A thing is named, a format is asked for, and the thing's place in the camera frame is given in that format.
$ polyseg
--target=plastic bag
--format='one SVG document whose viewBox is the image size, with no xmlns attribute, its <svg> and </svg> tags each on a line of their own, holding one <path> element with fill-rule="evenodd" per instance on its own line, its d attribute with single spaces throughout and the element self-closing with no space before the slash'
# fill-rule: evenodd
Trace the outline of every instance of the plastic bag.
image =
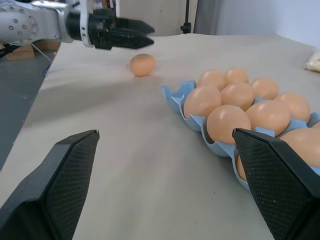
<svg viewBox="0 0 320 240">
<path fill-rule="evenodd" d="M 306 63 L 306 68 L 310 71 L 320 72 L 320 48 L 314 51 L 313 55 Z"/>
</svg>

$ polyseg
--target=egg carton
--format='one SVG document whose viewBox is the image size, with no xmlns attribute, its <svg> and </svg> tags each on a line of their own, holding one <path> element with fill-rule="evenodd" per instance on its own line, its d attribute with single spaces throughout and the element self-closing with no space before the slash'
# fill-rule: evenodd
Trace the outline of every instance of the egg carton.
<svg viewBox="0 0 320 240">
<path fill-rule="evenodd" d="M 181 115 L 185 123 L 194 131 L 201 133 L 202 138 L 208 148 L 216 155 L 220 157 L 229 157 L 232 160 L 233 171 L 237 180 L 240 184 L 250 192 L 248 183 L 243 180 L 237 171 L 236 167 L 236 157 L 238 155 L 238 150 L 234 144 L 226 144 L 220 141 L 212 141 L 207 132 L 207 125 L 206 119 L 203 116 L 196 116 L 190 115 L 189 118 L 186 118 L 184 115 L 184 104 L 186 101 L 187 96 L 196 88 L 195 81 L 184 81 L 181 83 L 179 89 L 177 91 L 172 91 L 169 86 L 163 85 L 162 92 L 164 95 L 165 100 L 167 101 L 169 107 L 177 114 Z M 253 105 L 259 102 L 265 101 L 262 98 L 255 98 L 253 101 Z M 310 115 L 309 122 L 306 123 L 303 120 L 292 118 L 288 127 L 283 131 L 283 133 L 277 138 L 281 137 L 282 135 L 300 128 L 311 128 L 313 125 L 320 122 L 320 113 L 313 112 Z M 275 132 L 267 129 L 263 129 L 261 127 L 257 127 L 255 129 L 256 132 L 267 134 L 269 136 L 274 137 Z M 314 172 L 316 172 L 320 176 L 320 168 L 311 167 Z"/>
</svg>

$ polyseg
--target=brown egg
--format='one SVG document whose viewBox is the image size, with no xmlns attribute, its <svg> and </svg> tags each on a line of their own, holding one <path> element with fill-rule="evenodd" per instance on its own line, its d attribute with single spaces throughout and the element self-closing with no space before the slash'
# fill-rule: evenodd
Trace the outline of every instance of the brown egg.
<svg viewBox="0 0 320 240">
<path fill-rule="evenodd" d="M 221 91 L 225 88 L 226 82 L 225 82 L 225 76 L 222 72 L 216 69 L 212 69 L 209 71 L 206 71 L 197 82 L 196 86 L 201 87 L 203 85 L 209 85 L 213 84 L 216 86 L 216 88 Z"/>
<path fill-rule="evenodd" d="M 149 75 L 156 67 L 156 60 L 149 54 L 138 54 L 129 62 L 131 72 L 137 77 Z"/>
<path fill-rule="evenodd" d="M 265 100 L 252 105 L 246 114 L 251 121 L 251 129 L 263 128 L 281 134 L 290 122 L 289 108 L 282 102 Z"/>
<path fill-rule="evenodd" d="M 314 129 L 320 129 L 320 122 L 316 123 L 312 126 Z"/>
<path fill-rule="evenodd" d="M 244 166 L 242 165 L 240 154 L 238 155 L 237 159 L 235 160 L 235 167 L 236 167 L 236 171 L 238 172 L 240 178 L 244 181 L 247 181 L 245 169 L 244 169 Z"/>
<path fill-rule="evenodd" d="M 225 84 L 249 83 L 249 77 L 242 67 L 232 67 L 224 74 Z"/>
<path fill-rule="evenodd" d="M 310 118 L 310 106 L 307 99 L 295 92 L 284 92 L 274 100 L 285 103 L 289 109 L 291 117 L 308 122 Z"/>
<path fill-rule="evenodd" d="M 309 166 L 320 168 L 320 129 L 298 128 L 280 139 L 289 144 Z"/>
<path fill-rule="evenodd" d="M 255 98 L 273 100 L 279 93 L 276 80 L 270 77 L 261 77 L 250 83 Z"/>
<path fill-rule="evenodd" d="M 234 105 L 246 111 L 254 102 L 254 91 L 244 82 L 232 83 L 221 91 L 222 105 Z"/>
<path fill-rule="evenodd" d="M 246 113 L 238 106 L 224 105 L 213 110 L 207 121 L 206 130 L 213 141 L 236 144 L 232 137 L 235 128 L 251 129 Z"/>
<path fill-rule="evenodd" d="M 186 98 L 183 106 L 184 116 L 190 115 L 207 118 L 209 114 L 221 106 L 221 94 L 214 85 L 196 87 Z"/>
</svg>

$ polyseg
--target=blue egg carton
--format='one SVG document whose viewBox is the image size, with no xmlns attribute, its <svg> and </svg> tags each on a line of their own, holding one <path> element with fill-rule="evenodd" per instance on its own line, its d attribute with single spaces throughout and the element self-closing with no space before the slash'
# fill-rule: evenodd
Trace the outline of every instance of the blue egg carton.
<svg viewBox="0 0 320 240">
<path fill-rule="evenodd" d="M 202 138 L 205 142 L 205 144 L 208 146 L 208 148 L 215 153 L 216 155 L 220 157 L 230 157 L 232 160 L 232 166 L 234 173 L 236 175 L 236 178 L 240 182 L 240 184 L 250 191 L 248 183 L 244 181 L 238 174 L 237 168 L 236 168 L 236 157 L 238 155 L 238 150 L 234 144 L 226 144 L 220 141 L 212 141 L 211 138 L 208 135 L 207 132 L 207 126 L 206 126 L 206 119 L 203 116 L 196 116 L 196 115 L 190 115 L 189 118 L 186 118 L 184 115 L 184 104 L 186 101 L 187 96 L 192 92 L 193 89 L 196 87 L 195 81 L 184 81 L 179 89 L 177 91 L 172 91 L 169 86 L 163 85 L 162 86 L 162 92 L 163 95 L 169 105 L 169 107 L 177 114 L 181 115 L 184 119 L 185 123 L 194 131 L 201 133 Z M 262 98 L 255 98 L 253 101 L 253 104 L 257 104 L 259 102 L 265 101 Z M 299 128 L 310 128 L 316 123 L 320 122 L 320 113 L 319 112 L 313 112 L 310 115 L 310 120 L 308 123 L 305 121 L 294 119 L 292 118 L 290 120 L 290 123 L 288 127 L 283 131 L 283 134 L 290 132 L 294 129 Z M 260 127 L 257 127 L 255 129 L 256 132 L 267 134 L 269 136 L 274 137 L 275 132 L 266 130 Z M 320 176 L 320 168 L 311 167 L 314 172 L 316 172 Z"/>
</svg>

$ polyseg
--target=gray floor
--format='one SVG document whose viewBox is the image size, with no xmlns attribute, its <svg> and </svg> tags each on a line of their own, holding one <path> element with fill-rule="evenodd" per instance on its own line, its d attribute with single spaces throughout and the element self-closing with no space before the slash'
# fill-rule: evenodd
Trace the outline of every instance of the gray floor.
<svg viewBox="0 0 320 240">
<path fill-rule="evenodd" d="M 45 52 L 51 59 L 53 53 Z M 38 52 L 33 59 L 0 59 L 0 172 L 37 96 L 44 80 L 43 73 L 49 64 Z"/>
</svg>

